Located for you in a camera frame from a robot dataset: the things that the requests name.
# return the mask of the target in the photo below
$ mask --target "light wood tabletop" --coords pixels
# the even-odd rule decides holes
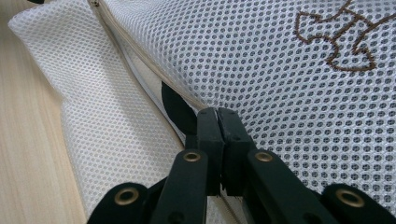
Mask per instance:
[[[64,145],[62,99],[7,26],[35,6],[0,0],[0,223],[85,223]]]

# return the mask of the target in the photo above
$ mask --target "zipper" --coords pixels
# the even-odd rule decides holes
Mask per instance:
[[[133,49],[134,53],[140,58],[140,60],[153,71],[163,82],[165,82],[169,87],[175,90],[178,94],[180,94],[186,101],[188,101],[192,106],[201,110],[206,108],[206,106],[195,100],[192,99],[186,92],[181,92],[178,90],[177,86],[170,80],[168,76],[166,76],[165,72],[161,69],[161,67],[156,64],[142,48],[128,35],[128,33],[117,23],[114,19],[113,15],[111,14],[110,10],[106,6],[106,4],[102,3],[100,0],[89,0],[90,5],[92,6],[92,10],[95,13],[96,17],[98,18],[99,22],[105,28],[105,30],[109,33],[109,38],[111,41],[114,42],[116,46],[118,46],[118,42],[114,35],[112,34],[113,31],[117,32],[117,34],[128,43],[128,45]],[[228,200],[224,197],[226,196],[225,192],[221,193],[220,199],[222,200],[223,204],[218,206],[219,210],[227,216],[227,220],[232,220],[235,223],[245,223],[244,219],[237,216],[235,213],[235,209],[233,208],[235,205],[232,205]],[[241,199],[236,199],[240,205],[242,205]]]

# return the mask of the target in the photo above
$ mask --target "zipper teeth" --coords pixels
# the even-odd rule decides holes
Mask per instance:
[[[152,70],[163,82],[165,82],[169,87],[179,93],[185,100],[187,100],[191,105],[198,109],[204,109],[207,106],[203,103],[193,99],[190,97],[185,91],[178,88],[174,82],[166,76],[165,72],[161,69],[161,67],[156,64],[145,51],[129,36],[129,34],[117,23],[111,14],[110,10],[100,0],[92,0],[92,5],[95,6],[95,9],[99,12],[100,18],[104,21],[104,23],[110,28],[110,30],[116,30],[118,35],[124,39],[128,45],[133,49],[134,53],[140,58],[140,60],[150,69]]]
[[[109,31],[111,32],[113,29],[117,31],[118,35],[123,38],[129,46],[133,49],[134,53],[142,60],[142,62],[149,68],[151,69],[157,76],[160,77],[161,80],[166,82],[166,84],[170,87],[173,87],[174,90],[177,90],[176,86],[173,84],[173,82],[165,76],[165,72],[154,62],[150,59],[149,56],[146,55],[146,53],[132,40],[132,38],[127,34],[127,32],[118,25],[118,23],[115,21],[113,18],[111,12],[107,8],[106,4],[103,4],[100,0],[89,0],[90,5],[93,6],[93,10],[96,11],[98,15],[98,20],[102,21],[101,23],[103,25],[106,25],[109,27]],[[190,97],[187,97],[187,94],[180,94],[185,98],[186,100],[189,101],[193,106],[202,109],[205,108],[206,106],[203,105],[202,103],[191,99]],[[241,220],[237,217],[236,213],[233,211],[231,208],[230,204],[223,199],[221,196],[221,200],[224,203],[224,208],[225,212],[229,217],[231,217],[235,223],[242,223]]]

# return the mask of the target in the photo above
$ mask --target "fine mesh fabric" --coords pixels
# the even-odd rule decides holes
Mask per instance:
[[[168,175],[182,145],[86,1],[29,9],[9,27],[64,98],[64,139],[87,215],[117,184],[150,187]],[[209,199],[207,223],[233,223],[225,210]]]
[[[346,183],[396,215],[395,1],[103,3],[160,77],[236,110],[309,188]]]

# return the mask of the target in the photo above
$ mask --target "brown embroidery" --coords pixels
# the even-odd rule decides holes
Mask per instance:
[[[392,14],[390,16],[387,16],[385,18],[383,18],[382,20],[373,23],[369,20],[367,20],[365,17],[363,17],[360,14],[357,14],[356,12],[353,12],[349,9],[347,9],[347,7],[351,4],[352,0],[347,0],[346,3],[338,10],[338,12],[328,18],[328,19],[322,19],[321,16],[319,14],[313,14],[313,13],[307,13],[307,12],[299,12],[297,14],[297,19],[296,19],[296,23],[295,23],[295,34],[297,35],[297,38],[299,38],[301,41],[303,41],[305,44],[311,44],[312,41],[314,39],[323,39],[325,41],[328,41],[329,43],[332,44],[334,53],[332,54],[332,56],[330,56],[329,58],[326,59],[326,63],[336,69],[336,70],[341,70],[341,71],[369,71],[372,69],[376,68],[376,64],[375,64],[375,57],[373,56],[373,54],[371,53],[371,51],[368,48],[358,48],[359,43],[364,39],[364,37],[369,34],[371,31],[373,31],[376,27],[378,27],[379,25],[393,20],[396,18],[396,13]],[[334,21],[337,20],[338,17],[340,17],[341,15],[350,15],[352,17],[352,21],[350,21],[349,23],[347,23],[345,26],[343,26],[338,32],[336,32],[334,34],[334,37],[331,37],[329,35],[313,35],[310,36],[309,38],[304,38],[301,35],[300,32],[300,21],[301,21],[301,17],[302,16],[307,16],[310,17],[312,19],[315,20],[315,23],[324,23],[324,22],[329,22],[329,21]],[[340,38],[340,36],[342,36],[343,34],[345,34],[351,27],[356,26],[357,22],[364,22],[364,24],[368,27],[367,29],[365,29],[364,31],[362,31],[358,38],[354,41],[353,45],[352,45],[352,49],[351,52],[353,55],[359,55],[359,54],[364,54],[364,56],[368,59],[369,64],[365,65],[365,66],[354,66],[354,67],[344,67],[341,65],[337,65],[334,63],[334,59],[337,58],[338,53],[340,51],[340,46],[337,43],[338,39]]]

